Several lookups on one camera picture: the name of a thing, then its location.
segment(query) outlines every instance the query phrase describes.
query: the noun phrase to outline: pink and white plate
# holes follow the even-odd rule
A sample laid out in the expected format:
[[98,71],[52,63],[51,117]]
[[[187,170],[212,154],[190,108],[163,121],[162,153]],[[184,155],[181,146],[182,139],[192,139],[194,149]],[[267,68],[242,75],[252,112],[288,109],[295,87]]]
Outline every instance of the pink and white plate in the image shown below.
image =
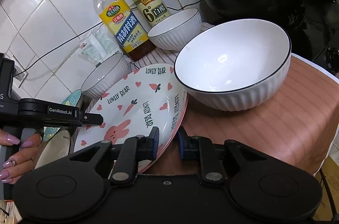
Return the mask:
[[[135,70],[114,84],[90,111],[102,115],[100,126],[82,126],[74,152],[103,139],[122,144],[127,138],[148,136],[160,130],[157,159],[174,138],[187,107],[187,92],[174,76],[170,64],[153,64]],[[152,165],[139,163],[139,172]]]

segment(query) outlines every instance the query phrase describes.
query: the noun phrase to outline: finger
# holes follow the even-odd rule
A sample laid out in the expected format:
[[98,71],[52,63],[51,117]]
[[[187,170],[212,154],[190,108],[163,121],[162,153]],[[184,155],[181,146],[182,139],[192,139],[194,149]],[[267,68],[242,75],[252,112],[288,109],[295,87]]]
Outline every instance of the finger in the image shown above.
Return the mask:
[[13,167],[32,159],[39,152],[39,147],[23,148],[13,154],[6,162],[3,163],[4,168]]
[[5,168],[2,171],[0,171],[0,180],[7,180],[9,178],[15,178],[17,176],[25,174],[31,169],[33,169],[32,160],[28,160],[14,167]]
[[38,147],[41,144],[41,136],[38,133],[33,134],[21,143],[22,147]]
[[20,140],[18,138],[0,129],[0,145],[12,146],[17,145],[19,143]]
[[21,178],[21,176],[22,175],[19,175],[19,176],[14,177],[14,178],[4,179],[4,180],[2,180],[2,183],[8,183],[8,184],[14,185]]

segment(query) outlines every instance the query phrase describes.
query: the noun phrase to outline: white bowl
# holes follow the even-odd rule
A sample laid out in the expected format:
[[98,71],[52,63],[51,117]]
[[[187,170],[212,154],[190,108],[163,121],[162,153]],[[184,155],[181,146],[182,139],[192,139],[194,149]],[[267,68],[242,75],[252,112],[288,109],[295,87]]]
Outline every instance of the white bowl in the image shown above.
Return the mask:
[[71,136],[68,130],[59,131],[46,145],[35,168],[42,167],[69,154]]
[[180,51],[201,31],[201,16],[197,8],[177,12],[157,23],[148,38],[161,49]]
[[123,54],[117,53],[100,64],[82,84],[81,91],[91,99],[99,99],[116,82],[128,74]]
[[274,95],[289,70],[290,54],[289,36],[278,25],[234,20],[192,39],[178,54],[174,72],[201,103],[240,111]]

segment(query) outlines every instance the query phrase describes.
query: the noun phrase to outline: yellow label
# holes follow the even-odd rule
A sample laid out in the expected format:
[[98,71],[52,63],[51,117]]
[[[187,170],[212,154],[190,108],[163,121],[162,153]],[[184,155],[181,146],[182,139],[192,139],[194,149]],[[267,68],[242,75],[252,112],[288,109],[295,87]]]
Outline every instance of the yellow label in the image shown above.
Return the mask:
[[125,0],[112,3],[99,16],[127,53],[148,40],[147,32]]
[[162,0],[133,0],[135,5],[137,5],[140,13],[142,13],[150,24],[153,27],[155,24],[170,16],[171,13],[162,2]]

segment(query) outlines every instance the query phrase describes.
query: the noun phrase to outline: screw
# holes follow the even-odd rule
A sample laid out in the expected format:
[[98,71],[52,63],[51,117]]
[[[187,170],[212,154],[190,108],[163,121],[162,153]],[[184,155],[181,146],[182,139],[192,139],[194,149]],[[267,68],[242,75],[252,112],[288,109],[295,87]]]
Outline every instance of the screw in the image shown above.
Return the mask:
[[114,173],[112,178],[115,181],[125,181],[129,178],[129,175],[127,173]]
[[222,178],[221,173],[207,173],[206,179],[210,181],[219,181]]

